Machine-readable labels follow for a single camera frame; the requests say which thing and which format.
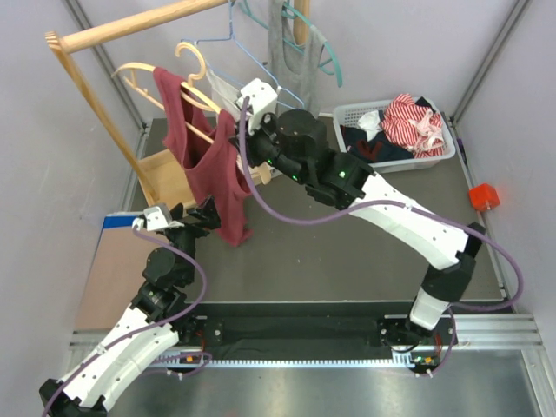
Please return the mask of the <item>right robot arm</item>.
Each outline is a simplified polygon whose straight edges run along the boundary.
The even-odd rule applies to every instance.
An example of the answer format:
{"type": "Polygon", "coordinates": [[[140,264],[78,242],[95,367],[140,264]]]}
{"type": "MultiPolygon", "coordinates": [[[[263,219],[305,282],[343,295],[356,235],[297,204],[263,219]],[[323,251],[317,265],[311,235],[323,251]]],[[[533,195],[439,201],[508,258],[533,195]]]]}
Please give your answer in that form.
{"type": "Polygon", "coordinates": [[[273,217],[311,226],[353,215],[422,255],[428,269],[405,330],[418,344],[436,335],[441,316],[460,301],[471,281],[484,237],[479,224],[465,226],[436,215],[394,188],[368,164],[329,148],[323,123],[306,110],[293,109],[280,117],[274,113],[253,116],[245,105],[232,143],[245,170],[267,162],[304,187],[316,202],[335,209],[332,215],[311,220],[287,217],[262,199],[254,180],[248,177],[253,197],[273,217]]]}

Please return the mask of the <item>wooden clothes hanger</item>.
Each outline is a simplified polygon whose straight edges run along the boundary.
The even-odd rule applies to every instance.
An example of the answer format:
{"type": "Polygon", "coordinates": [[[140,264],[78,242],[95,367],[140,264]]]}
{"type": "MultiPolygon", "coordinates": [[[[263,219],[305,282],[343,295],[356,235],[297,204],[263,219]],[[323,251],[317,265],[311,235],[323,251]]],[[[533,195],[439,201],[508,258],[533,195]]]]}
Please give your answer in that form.
{"type": "Polygon", "coordinates": [[[234,127],[235,119],[229,112],[223,110],[209,97],[204,95],[199,89],[193,86],[194,81],[202,79],[207,73],[207,65],[202,53],[192,43],[181,42],[176,46],[176,51],[181,52],[187,49],[193,52],[200,63],[200,71],[190,74],[183,79],[162,67],[155,67],[147,63],[131,62],[125,63],[116,69],[116,73],[124,70],[130,71],[130,76],[125,77],[124,81],[130,88],[139,92],[140,95],[150,100],[159,108],[164,110],[165,115],[169,118],[170,125],[177,128],[178,134],[187,135],[190,133],[194,138],[199,139],[201,144],[215,146],[220,139],[220,134],[211,128],[204,126],[205,120],[199,119],[205,111],[215,113],[216,119],[222,124],[223,129],[234,127]],[[156,100],[149,95],[145,89],[140,88],[136,82],[136,72],[145,70],[151,73],[158,88],[160,100],[156,100]]]}

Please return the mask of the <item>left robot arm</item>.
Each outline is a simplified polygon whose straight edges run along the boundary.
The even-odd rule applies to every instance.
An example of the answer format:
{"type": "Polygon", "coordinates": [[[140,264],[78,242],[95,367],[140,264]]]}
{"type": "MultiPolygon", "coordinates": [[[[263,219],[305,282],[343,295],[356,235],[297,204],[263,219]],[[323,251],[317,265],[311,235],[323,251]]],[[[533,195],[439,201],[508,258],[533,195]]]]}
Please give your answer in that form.
{"type": "Polygon", "coordinates": [[[157,204],[143,210],[133,234],[156,248],[145,262],[143,284],[122,317],[82,362],[39,389],[45,416],[105,416],[125,389],[169,348],[188,344],[197,325],[184,289],[204,277],[196,242],[221,226],[215,198],[195,208],[157,204]]]}

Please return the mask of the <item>red tank top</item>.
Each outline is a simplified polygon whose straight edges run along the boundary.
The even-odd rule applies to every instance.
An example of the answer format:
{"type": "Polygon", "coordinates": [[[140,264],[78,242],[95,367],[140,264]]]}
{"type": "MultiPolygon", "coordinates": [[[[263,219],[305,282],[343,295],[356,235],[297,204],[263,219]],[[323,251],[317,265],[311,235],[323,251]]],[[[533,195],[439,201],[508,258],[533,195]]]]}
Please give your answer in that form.
{"type": "Polygon", "coordinates": [[[205,127],[220,134],[215,146],[211,146],[202,145],[190,133],[178,134],[177,128],[172,127],[166,118],[168,132],[163,143],[182,166],[195,201],[201,203],[210,195],[215,197],[222,221],[217,232],[228,244],[239,246],[252,235],[252,231],[247,227],[244,211],[244,201],[250,195],[250,189],[237,165],[238,151],[229,141],[235,136],[235,123],[232,129],[223,129],[217,119],[213,127],[204,113],[202,117],[197,116],[196,121],[204,119],[205,127]]]}

